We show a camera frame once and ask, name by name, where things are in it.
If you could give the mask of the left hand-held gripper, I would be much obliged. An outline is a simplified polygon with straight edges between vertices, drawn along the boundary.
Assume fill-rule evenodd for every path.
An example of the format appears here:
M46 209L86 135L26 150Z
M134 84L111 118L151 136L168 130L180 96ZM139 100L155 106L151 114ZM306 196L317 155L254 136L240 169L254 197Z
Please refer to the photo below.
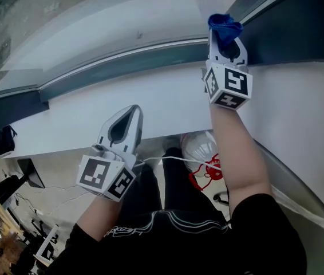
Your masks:
M143 112L138 105L116 112L101 127L98 144L82 156L76 185L105 199L121 201L136 179L133 154L142 130Z

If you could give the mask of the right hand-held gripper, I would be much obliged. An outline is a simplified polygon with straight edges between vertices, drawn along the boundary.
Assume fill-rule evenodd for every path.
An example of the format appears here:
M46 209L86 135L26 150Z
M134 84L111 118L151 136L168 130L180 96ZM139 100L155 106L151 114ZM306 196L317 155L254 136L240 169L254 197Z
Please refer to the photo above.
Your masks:
M233 63L247 64L248 53L237 37ZM208 41L207 72L203 77L205 89L211 105L217 105L230 110L237 110L249 101L252 95L253 76L236 66L226 63L226 58L220 54L217 35L210 29Z

